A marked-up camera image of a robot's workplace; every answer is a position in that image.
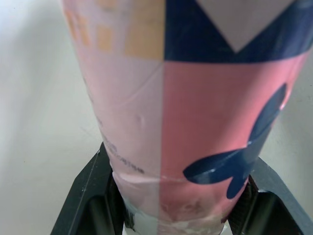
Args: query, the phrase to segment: pink cylinder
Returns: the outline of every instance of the pink cylinder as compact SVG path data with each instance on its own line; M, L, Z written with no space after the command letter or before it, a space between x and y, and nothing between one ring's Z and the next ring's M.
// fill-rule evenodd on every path
M305 61L312 4L63 0L137 233L220 234Z

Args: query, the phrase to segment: navy blue fin shape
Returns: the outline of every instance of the navy blue fin shape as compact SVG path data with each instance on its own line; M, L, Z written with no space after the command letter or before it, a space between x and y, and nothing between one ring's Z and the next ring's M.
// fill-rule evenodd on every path
M195 184L207 185L232 177L227 198L234 198L244 186L260 154L285 94L286 85L283 85L266 103L253 126L246 148L208 156L192 163L183 171L186 179Z

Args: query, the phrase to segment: white background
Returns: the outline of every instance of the white background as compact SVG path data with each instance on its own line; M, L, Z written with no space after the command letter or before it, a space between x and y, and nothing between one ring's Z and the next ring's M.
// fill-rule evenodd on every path
M311 218L312 65L261 154ZM0 234L50 234L100 143L58 1L0 0Z

